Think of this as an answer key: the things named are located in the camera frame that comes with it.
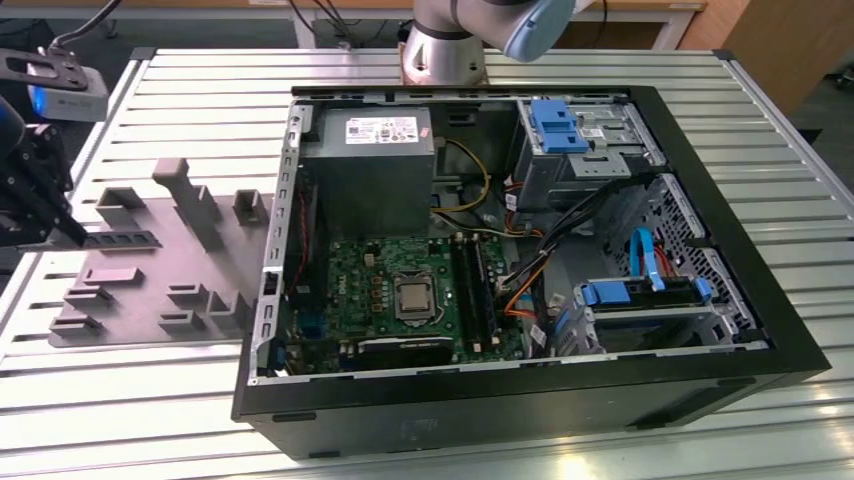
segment wire bundle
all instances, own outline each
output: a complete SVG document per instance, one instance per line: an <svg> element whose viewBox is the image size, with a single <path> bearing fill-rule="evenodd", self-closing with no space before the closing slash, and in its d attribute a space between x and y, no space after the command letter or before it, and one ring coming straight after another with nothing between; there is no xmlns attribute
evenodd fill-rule
<svg viewBox="0 0 854 480"><path fill-rule="evenodd" d="M624 188L651 182L656 176L657 172L648 172L631 178L612 180L592 192L563 213L563 215L560 215L560 218L557 218L548 230L545 230L536 247L536 255L533 258L521 263L499 282L499 288L503 288L503 286L512 284L519 278L528 274L527 280L515 290L515 293L507 302L504 314L533 318L536 326L543 330L543 332L545 332L545 345L540 346L539 353L535 355L535 358L537 358L537 356L547 355L553 330L553 325L547 313L545 286L541 275L548 258L551 257L563 236L593 217L609 196ZM529 290L531 292L531 300L533 304L532 311L515 309L515 304L519 301L519 298L521 298L525 290Z"/></svg>

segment ram slot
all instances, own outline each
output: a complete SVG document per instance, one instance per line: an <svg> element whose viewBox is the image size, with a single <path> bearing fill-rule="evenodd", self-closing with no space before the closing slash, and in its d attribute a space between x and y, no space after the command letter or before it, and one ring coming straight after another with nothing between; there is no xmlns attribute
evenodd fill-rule
<svg viewBox="0 0 854 480"><path fill-rule="evenodd" d="M495 317L495 300L492 298L492 288L489 287L489 277L485 269L485 261L477 235L467 243L468 257L473 260L469 268L471 291L475 297L475 312L480 339L485 349L492 348L492 342L497 341L497 318Z"/></svg>
<svg viewBox="0 0 854 480"><path fill-rule="evenodd" d="M451 238L451 269L453 271L453 289L456 290L456 305L459 308L460 337L467 352L481 350L481 340L477 329L476 304L472 288L469 288L471 275L468 272L468 249L465 238Z"/></svg>

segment floor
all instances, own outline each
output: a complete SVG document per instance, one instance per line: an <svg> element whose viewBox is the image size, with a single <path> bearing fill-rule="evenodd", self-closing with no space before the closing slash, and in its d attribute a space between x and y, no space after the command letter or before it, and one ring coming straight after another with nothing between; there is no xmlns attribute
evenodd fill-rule
<svg viewBox="0 0 854 480"><path fill-rule="evenodd" d="M49 41L50 30L65 32L80 24L76 21L50 21L49 24L33 24L32 31L25 27L29 20L0 21L0 48L34 48ZM330 24L314 24L317 45L334 47L344 39ZM349 26L354 41L366 47L393 47L397 42L397 22L364 20ZM108 85L121 75L128 56L136 47L156 45L164 48L293 48L296 38L286 22L278 20L252 21L250 34L245 25L226 20L204 21L133 21L117 23L118 35L105 40L93 33L74 44L74 51L84 65L96 68L104 75ZM791 118L795 127L823 129L813 144L819 155L839 175L841 181L854 190L854 88L839 91L831 80L825 80L815 89L808 100ZM88 136L89 125L62 125L65 152L68 158L76 158L77 151ZM16 255L0 251L0 289L8 273L16 263Z"/></svg>

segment power supply label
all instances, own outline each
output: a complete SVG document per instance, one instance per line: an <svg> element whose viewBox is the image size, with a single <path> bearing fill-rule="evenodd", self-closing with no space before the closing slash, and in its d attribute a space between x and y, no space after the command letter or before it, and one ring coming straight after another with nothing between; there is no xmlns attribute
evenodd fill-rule
<svg viewBox="0 0 854 480"><path fill-rule="evenodd" d="M417 143L414 117L372 117L346 120L346 145Z"/></svg>

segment label sticker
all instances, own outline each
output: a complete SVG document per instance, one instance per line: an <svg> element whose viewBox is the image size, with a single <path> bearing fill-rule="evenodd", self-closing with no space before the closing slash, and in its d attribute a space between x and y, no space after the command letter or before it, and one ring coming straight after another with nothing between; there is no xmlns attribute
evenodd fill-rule
<svg viewBox="0 0 854 480"><path fill-rule="evenodd" d="M414 117L350 118L346 120L346 145L417 143Z"/></svg>
<svg viewBox="0 0 854 480"><path fill-rule="evenodd" d="M531 338L540 347L545 346L545 332L543 332L543 329L539 328L536 324L531 325Z"/></svg>
<svg viewBox="0 0 854 480"><path fill-rule="evenodd" d="M516 211L516 196L509 193L504 195L504 202L507 203L507 210Z"/></svg>
<svg viewBox="0 0 854 480"><path fill-rule="evenodd" d="M589 138L589 137L604 138L604 132L601 131L600 128L585 128L585 127L581 127L581 136L584 138Z"/></svg>

